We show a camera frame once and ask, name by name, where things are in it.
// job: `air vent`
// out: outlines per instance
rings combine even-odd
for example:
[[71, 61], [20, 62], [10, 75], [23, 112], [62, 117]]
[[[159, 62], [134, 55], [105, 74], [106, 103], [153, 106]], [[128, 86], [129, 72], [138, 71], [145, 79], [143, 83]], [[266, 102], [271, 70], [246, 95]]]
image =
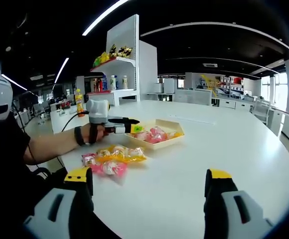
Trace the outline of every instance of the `air vent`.
[[40, 80], [40, 79], [43, 79], [43, 75], [30, 77], [30, 80], [32, 80], [32, 81], [37, 81], [37, 80]]
[[217, 64], [203, 63], [204, 67], [217, 67]]

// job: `yellow tray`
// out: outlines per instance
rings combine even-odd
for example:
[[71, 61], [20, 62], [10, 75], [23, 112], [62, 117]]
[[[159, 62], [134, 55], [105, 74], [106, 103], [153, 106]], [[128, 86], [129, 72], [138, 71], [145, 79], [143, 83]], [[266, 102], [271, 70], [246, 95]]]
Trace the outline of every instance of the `yellow tray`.
[[178, 142], [182, 141], [182, 139], [184, 138], [184, 132], [182, 130], [182, 127], [177, 122], [167, 121], [167, 120], [162, 120], [162, 119], [156, 119], [156, 120], [152, 120], [149, 122], [144, 122], [144, 123], [141, 122], [140, 125], [143, 126], [145, 128], [145, 130], [147, 130], [147, 131], [149, 131], [150, 128], [152, 128], [154, 126], [158, 126], [162, 130], [164, 130], [166, 133], [171, 133], [171, 132], [183, 133], [182, 136], [168, 139], [166, 141], [159, 142], [159, 143], [149, 143], [149, 142], [134, 138], [129, 133], [125, 134], [129, 138], [131, 143], [138, 145], [140, 147], [143, 147], [145, 149], [148, 148], [148, 149], [156, 150], [159, 148], [164, 148], [164, 147], [170, 146], [172, 144], [178, 143]]

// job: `transparent plastic wrapper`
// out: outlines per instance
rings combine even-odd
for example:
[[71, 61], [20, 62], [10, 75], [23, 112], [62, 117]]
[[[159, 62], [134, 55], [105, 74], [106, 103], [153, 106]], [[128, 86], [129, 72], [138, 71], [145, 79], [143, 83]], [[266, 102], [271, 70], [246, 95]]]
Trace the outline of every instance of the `transparent plastic wrapper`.
[[82, 155], [83, 164], [86, 167], [90, 167], [94, 174], [100, 176], [114, 175], [117, 177], [122, 177], [126, 173], [127, 165], [125, 163], [116, 161], [107, 161], [100, 163], [96, 161], [97, 154], [88, 153]]
[[83, 165], [84, 166], [89, 166], [91, 164], [95, 164], [96, 162], [96, 154], [95, 153], [88, 153], [82, 155], [83, 158]]
[[171, 132], [165, 133], [160, 127], [155, 126], [150, 128], [150, 131], [145, 131], [141, 133], [134, 133], [132, 136], [142, 141], [146, 141], [149, 143], [159, 143], [166, 141], [168, 139], [176, 138], [179, 136], [184, 135], [183, 133], [179, 132]]
[[133, 163], [146, 160], [142, 148], [127, 148], [121, 145], [112, 145], [109, 148], [97, 151], [96, 161], [100, 163], [116, 161], [120, 163]]

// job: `black shirt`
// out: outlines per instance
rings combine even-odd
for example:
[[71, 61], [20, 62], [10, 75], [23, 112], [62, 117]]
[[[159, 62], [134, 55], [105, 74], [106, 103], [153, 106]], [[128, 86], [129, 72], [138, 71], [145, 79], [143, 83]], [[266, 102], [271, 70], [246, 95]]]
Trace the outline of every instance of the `black shirt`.
[[19, 232], [44, 196], [43, 178], [34, 176], [24, 163], [29, 141], [12, 113], [0, 121], [0, 224], [11, 230], [9, 235]]

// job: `black cable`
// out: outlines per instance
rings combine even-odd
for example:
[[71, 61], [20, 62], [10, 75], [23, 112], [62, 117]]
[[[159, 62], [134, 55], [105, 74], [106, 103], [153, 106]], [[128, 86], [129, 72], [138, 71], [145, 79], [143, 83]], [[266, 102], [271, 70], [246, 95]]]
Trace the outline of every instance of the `black cable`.
[[[18, 117], [19, 117], [19, 120], [20, 120], [21, 126], [22, 126], [22, 128], [23, 128], [23, 131], [24, 131], [24, 133], [26, 133], [26, 131], [25, 131], [25, 126], [24, 126], [24, 124], [23, 124], [23, 121], [21, 120], [21, 117], [20, 117], [19, 111], [18, 111], [18, 109], [16, 108], [14, 102], [12, 101], [11, 103], [12, 103], [13, 107], [15, 108], [15, 110], [16, 110], [16, 112], [17, 112], [17, 114], [18, 114]], [[30, 154], [31, 154], [31, 157], [32, 157], [32, 159], [33, 159], [34, 162], [35, 162], [36, 167], [39, 168], [38, 163], [37, 163], [37, 161], [36, 161], [36, 159], [35, 159], [33, 153], [31, 152], [31, 149], [30, 149], [29, 143], [28, 143], [27, 146], [28, 146], [29, 152], [30, 152]]]
[[64, 128], [63, 128], [63, 130], [62, 130], [61, 132], [63, 132], [63, 131], [65, 130], [65, 128], [67, 127], [67, 125], [69, 124], [69, 122], [70, 122], [74, 117], [76, 117], [77, 115], [87, 115], [87, 114], [89, 114], [88, 111], [83, 111], [83, 112], [76, 113], [74, 116], [72, 116], [72, 117], [70, 118], [70, 120], [68, 120], [68, 122], [66, 123], [66, 125], [64, 126]]

